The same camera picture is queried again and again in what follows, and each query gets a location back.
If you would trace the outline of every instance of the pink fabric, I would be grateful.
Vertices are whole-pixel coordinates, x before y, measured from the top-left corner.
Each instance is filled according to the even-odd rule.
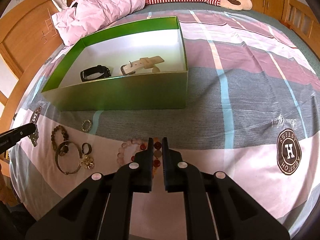
[[[144,8],[145,0],[75,0],[77,7],[52,15],[52,22],[66,46],[128,14]]]

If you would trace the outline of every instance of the bed sheet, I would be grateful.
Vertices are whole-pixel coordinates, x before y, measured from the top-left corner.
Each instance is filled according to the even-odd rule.
[[[50,135],[59,124],[71,141],[92,145],[94,172],[103,174],[118,169],[116,155],[123,141],[168,137],[170,147],[180,151],[185,161],[203,172],[227,173],[294,236],[320,194],[320,81],[313,70],[318,62],[308,62],[278,28],[244,14],[192,8],[146,10],[152,8],[113,25],[179,18],[189,67],[187,107],[59,112],[40,92],[62,55],[46,67],[17,116],[25,124],[38,106],[42,108],[38,146],[24,138],[10,151],[10,173],[18,196],[39,219],[92,173],[82,168],[65,176],[58,171]],[[81,124],[87,119],[93,127],[84,133]],[[277,165],[277,138],[284,129],[294,131],[302,152],[299,167],[290,176]],[[126,149],[127,163],[134,151],[134,147]],[[67,154],[61,162],[71,169],[76,154]],[[185,239],[185,232],[183,195],[166,193],[163,173],[158,171],[152,192],[133,196],[131,237]]]

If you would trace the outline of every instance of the silver screw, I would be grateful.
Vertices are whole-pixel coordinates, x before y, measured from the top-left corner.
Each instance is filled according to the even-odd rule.
[[[222,171],[218,171],[218,172],[216,173],[216,177],[217,177],[218,179],[224,179],[224,178],[226,177],[226,174],[225,174],[224,172],[222,172]]]
[[[137,169],[137,168],[139,168],[139,163],[130,163],[130,164],[129,164],[129,168],[130,168],[130,169],[133,169],[133,170],[134,170],[134,169]]]
[[[94,173],[94,174],[92,174],[91,179],[99,180],[99,179],[101,179],[101,177],[102,177],[101,173]]]
[[[186,162],[179,162],[178,163],[178,167],[181,169],[185,169],[186,167],[188,167],[188,163]]]

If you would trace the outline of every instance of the open box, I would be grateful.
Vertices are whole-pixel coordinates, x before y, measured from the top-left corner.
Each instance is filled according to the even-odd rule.
[[[160,56],[159,73],[121,66]],[[103,65],[111,77],[81,82],[80,72]],[[81,38],[65,55],[42,90],[61,111],[177,109],[186,106],[188,66],[177,17],[140,20]]]

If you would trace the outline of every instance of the black watch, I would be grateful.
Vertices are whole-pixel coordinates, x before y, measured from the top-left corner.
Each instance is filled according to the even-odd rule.
[[[101,73],[102,75],[97,78],[88,79],[88,76],[95,74],[95,73]],[[110,70],[107,67],[98,65],[98,66],[87,68],[87,69],[81,71],[80,77],[81,77],[82,82],[86,82],[86,81],[90,81],[90,80],[111,77],[111,74],[110,74]]]

